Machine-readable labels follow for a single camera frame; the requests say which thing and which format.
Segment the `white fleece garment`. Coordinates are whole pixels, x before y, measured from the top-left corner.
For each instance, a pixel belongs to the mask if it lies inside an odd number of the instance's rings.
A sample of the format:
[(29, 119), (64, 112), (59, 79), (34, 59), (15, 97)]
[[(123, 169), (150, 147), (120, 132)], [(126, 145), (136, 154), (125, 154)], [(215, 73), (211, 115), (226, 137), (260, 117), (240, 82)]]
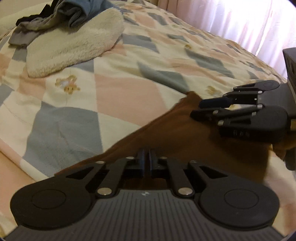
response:
[(70, 29), (60, 25), (37, 37), (27, 47), (29, 77), (41, 78), (110, 50), (124, 30), (123, 14), (109, 8)]

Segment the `black garment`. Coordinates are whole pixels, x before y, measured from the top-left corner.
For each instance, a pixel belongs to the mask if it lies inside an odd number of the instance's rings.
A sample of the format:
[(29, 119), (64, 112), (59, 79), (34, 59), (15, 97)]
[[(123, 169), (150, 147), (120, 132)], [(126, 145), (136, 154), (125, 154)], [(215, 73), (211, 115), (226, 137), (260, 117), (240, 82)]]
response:
[(53, 0), (50, 5), (49, 4), (46, 4), (44, 6), (44, 8), (42, 9), (42, 11), (39, 14), (37, 14), (37, 15), (30, 15), (30, 16), (24, 16), (24, 17), (18, 19), (16, 21), (16, 26), (18, 26), (22, 22), (31, 22), (32, 20), (34, 20), (36, 18), (44, 19), (44, 18), (49, 17), (50, 15), (53, 14), (54, 9), (55, 9), (57, 3), (58, 3), (58, 0)]

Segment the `brown garment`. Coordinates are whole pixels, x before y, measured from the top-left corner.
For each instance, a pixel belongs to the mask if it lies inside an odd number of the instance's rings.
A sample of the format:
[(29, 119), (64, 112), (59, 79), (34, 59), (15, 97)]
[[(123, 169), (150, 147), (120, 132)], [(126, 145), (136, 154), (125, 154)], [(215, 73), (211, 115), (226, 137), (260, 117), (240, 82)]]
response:
[(201, 161), (262, 183), (266, 176), (270, 146), (226, 139), (218, 134), (214, 126), (194, 121), (190, 113), (198, 108), (201, 100), (195, 92), (188, 92), (168, 112), (119, 140), (103, 154), (83, 160), (58, 174), (96, 161), (112, 163), (134, 156), (140, 149), (153, 149), (159, 156), (173, 157), (185, 163)]

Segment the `pink curtain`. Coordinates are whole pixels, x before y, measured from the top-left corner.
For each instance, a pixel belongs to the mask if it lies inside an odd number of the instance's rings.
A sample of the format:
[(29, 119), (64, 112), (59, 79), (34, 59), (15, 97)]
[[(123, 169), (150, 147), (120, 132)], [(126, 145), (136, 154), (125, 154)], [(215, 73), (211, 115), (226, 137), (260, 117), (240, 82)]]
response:
[(191, 26), (238, 43), (287, 77), (283, 49), (295, 47), (291, 1), (158, 1)]

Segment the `grey garment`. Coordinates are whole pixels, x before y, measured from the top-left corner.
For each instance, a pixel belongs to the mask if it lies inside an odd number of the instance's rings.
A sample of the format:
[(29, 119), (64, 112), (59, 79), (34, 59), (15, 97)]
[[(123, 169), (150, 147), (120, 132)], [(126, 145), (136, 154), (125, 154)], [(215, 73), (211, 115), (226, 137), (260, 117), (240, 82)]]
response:
[(27, 47), (46, 30), (55, 27), (64, 21), (72, 21), (81, 10), (78, 6), (68, 1), (58, 1), (53, 13), (46, 18), (35, 18), (30, 22), (21, 22), (13, 31), (9, 44)]

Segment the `diamond patterned quilt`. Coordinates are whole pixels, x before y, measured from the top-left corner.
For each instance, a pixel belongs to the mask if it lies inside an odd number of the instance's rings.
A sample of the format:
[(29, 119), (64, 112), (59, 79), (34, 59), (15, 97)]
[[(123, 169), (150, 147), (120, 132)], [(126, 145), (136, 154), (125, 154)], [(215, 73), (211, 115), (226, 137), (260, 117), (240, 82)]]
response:
[(30, 78), (25, 49), (1, 36), (1, 233), (15, 226), (16, 190), (89, 157), (161, 116), (188, 91), (217, 97), (272, 79), (237, 43), (198, 30), (147, 1), (117, 1), (125, 29), (112, 49)]

